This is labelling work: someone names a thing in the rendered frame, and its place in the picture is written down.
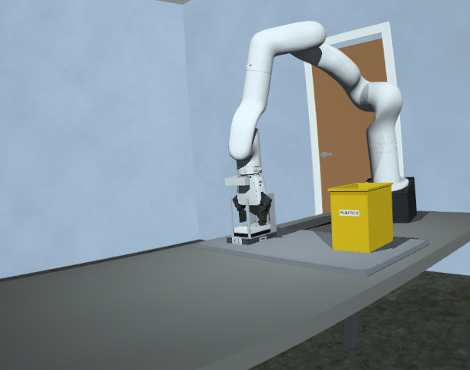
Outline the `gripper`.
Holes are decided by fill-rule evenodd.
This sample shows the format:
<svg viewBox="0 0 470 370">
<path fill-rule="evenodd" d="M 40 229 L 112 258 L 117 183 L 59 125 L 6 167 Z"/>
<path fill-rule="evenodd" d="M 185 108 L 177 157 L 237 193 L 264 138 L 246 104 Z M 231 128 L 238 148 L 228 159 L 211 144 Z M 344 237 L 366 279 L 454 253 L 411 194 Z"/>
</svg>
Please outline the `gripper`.
<svg viewBox="0 0 470 370">
<path fill-rule="evenodd" d="M 247 221 L 246 198 L 249 198 L 249 206 L 257 206 L 260 210 L 260 224 L 266 223 L 267 211 L 272 199 L 267 196 L 263 176 L 254 175 L 250 178 L 250 185 L 237 186 L 237 195 L 233 198 L 233 203 L 239 211 L 240 223 Z"/>
</svg>

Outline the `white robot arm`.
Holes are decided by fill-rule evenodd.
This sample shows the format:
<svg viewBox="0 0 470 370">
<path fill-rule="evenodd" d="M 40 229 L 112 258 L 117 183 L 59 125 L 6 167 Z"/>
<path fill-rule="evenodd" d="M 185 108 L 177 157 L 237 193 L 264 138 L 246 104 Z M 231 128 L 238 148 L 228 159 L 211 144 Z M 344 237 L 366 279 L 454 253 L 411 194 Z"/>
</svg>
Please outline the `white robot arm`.
<svg viewBox="0 0 470 370">
<path fill-rule="evenodd" d="M 391 82 L 367 81 L 354 62 L 325 44 L 325 39 L 324 27 L 313 21 L 265 29 L 251 39 L 242 100 L 233 116 L 229 138 L 229 153 L 237 161 L 240 176 L 224 178 L 225 186 L 250 185 L 249 177 L 262 173 L 256 125 L 267 107 L 274 57 L 288 53 L 335 79 L 357 108 L 375 112 L 374 121 L 366 131 L 371 168 L 371 180 L 366 183 L 394 183 L 392 191 L 409 184 L 407 178 L 400 177 L 395 135 L 403 104 L 400 89 Z"/>
</svg>

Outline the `yellow open-top bin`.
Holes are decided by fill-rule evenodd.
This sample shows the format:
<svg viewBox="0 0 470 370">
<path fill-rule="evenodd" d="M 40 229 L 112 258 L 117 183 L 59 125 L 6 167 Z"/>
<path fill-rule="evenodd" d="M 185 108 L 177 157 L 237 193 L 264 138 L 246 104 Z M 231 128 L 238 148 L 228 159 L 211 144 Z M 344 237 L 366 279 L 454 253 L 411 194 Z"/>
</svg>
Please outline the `yellow open-top bin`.
<svg viewBox="0 0 470 370">
<path fill-rule="evenodd" d="M 330 188 L 335 251 L 371 253 L 393 241 L 394 183 L 353 183 Z"/>
</svg>

